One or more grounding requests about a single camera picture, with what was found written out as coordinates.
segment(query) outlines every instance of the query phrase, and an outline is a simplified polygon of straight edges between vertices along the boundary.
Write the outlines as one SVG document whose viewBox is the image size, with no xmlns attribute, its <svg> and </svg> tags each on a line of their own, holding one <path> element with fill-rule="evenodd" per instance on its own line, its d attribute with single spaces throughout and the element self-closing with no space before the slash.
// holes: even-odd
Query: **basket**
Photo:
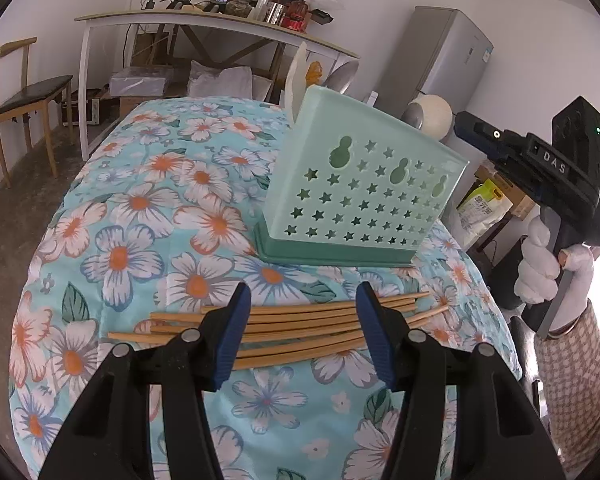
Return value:
<svg viewBox="0 0 600 480">
<path fill-rule="evenodd" d="M 295 265 L 408 264 L 467 164 L 412 126 L 311 86 L 256 224 L 258 254 Z"/>
</svg>

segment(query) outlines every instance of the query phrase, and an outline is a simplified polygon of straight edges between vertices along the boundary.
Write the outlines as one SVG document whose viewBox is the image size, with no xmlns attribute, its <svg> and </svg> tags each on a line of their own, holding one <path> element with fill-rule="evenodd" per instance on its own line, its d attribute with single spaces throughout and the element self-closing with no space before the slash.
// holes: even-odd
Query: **cardboard box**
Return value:
<svg viewBox="0 0 600 480">
<path fill-rule="evenodd" d="M 506 197 L 511 200 L 513 206 L 509 212 L 521 220 L 524 220 L 531 210 L 536 206 L 536 203 L 518 186 L 513 184 L 509 179 L 499 174 L 489 161 L 485 161 L 475 171 L 475 176 L 481 182 L 488 178 L 498 186 Z"/>
</svg>

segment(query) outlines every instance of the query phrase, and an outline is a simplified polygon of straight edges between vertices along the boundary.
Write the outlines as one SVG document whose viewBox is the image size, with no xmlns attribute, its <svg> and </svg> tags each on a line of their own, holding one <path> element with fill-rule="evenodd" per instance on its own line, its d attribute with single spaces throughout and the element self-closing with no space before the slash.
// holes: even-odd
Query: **refrigerator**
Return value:
<svg viewBox="0 0 600 480">
<path fill-rule="evenodd" d="M 492 51 L 460 10 L 416 7 L 375 88 L 374 107 L 400 119 L 419 94 L 435 94 L 455 115 L 469 104 Z"/>
</svg>

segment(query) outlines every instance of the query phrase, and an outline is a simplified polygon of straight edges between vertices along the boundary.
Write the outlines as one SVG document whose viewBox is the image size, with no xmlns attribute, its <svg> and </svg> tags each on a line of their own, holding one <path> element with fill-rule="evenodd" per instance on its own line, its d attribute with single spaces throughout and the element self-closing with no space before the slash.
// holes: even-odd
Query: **table leg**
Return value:
<svg viewBox="0 0 600 480">
<path fill-rule="evenodd" d="M 82 160 L 89 160 L 89 139 L 87 137 L 87 70 L 91 48 L 91 26 L 87 24 L 82 36 L 80 52 L 80 72 L 78 73 L 78 130 L 80 132 L 80 152 Z"/>
</svg>

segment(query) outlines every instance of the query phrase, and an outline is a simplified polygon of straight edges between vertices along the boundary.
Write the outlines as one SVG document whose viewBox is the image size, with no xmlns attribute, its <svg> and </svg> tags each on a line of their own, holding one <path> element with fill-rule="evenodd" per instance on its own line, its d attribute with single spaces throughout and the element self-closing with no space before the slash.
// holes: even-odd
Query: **gloved hand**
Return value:
<svg viewBox="0 0 600 480">
<path fill-rule="evenodd" d="M 574 245 L 561 250 L 556 259 L 546 248 L 549 238 L 549 229 L 539 216 L 535 217 L 529 223 L 528 237 L 522 242 L 524 259 L 518 266 L 518 279 L 513 291 L 531 305 L 552 300 L 558 292 L 555 279 L 560 273 L 560 266 L 572 270 L 571 285 L 551 323 L 550 330 L 557 331 L 576 319 L 587 307 L 587 294 L 593 279 L 593 255 L 585 246 Z"/>
</svg>

